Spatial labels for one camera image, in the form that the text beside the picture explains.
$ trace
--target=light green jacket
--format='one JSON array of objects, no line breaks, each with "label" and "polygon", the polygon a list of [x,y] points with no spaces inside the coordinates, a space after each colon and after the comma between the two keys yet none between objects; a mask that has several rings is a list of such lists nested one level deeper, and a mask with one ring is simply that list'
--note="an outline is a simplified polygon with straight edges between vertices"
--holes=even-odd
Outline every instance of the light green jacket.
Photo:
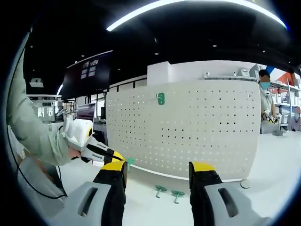
[{"label": "light green jacket", "polygon": [[26,95],[23,77],[24,53],[17,66],[8,95],[7,123],[17,140],[41,161],[64,165],[71,161],[67,143],[59,132],[52,132],[35,115]]}]

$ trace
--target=recessed ceiling light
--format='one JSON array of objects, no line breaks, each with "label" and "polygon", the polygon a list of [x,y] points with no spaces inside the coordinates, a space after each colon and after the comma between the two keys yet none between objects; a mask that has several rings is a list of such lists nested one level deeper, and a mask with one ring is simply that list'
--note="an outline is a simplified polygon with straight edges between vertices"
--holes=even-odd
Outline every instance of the recessed ceiling light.
[{"label": "recessed ceiling light", "polygon": [[[126,21],[128,21],[142,13],[145,13],[149,10],[152,10],[154,8],[158,8],[158,7],[161,7],[164,5],[181,2],[181,1],[187,1],[187,0],[158,0],[156,2],[150,3],[141,8],[138,8],[138,9],[130,12],[129,14],[125,15],[124,17],[120,18],[119,20],[117,20],[116,22],[114,22],[113,24],[108,26],[107,30],[111,32],[115,28],[120,26],[121,24],[125,23]],[[287,29],[285,23],[281,19],[279,19],[276,15],[272,14],[271,12],[267,11],[266,9],[254,4],[254,3],[251,3],[249,1],[246,1],[246,0],[210,0],[210,1],[212,1],[212,2],[214,2],[214,1],[229,2],[229,3],[234,3],[234,4],[241,5],[241,6],[245,6],[248,8],[252,8],[252,9],[272,18],[273,20],[277,21],[278,23],[280,23],[283,27],[285,27]]]}]

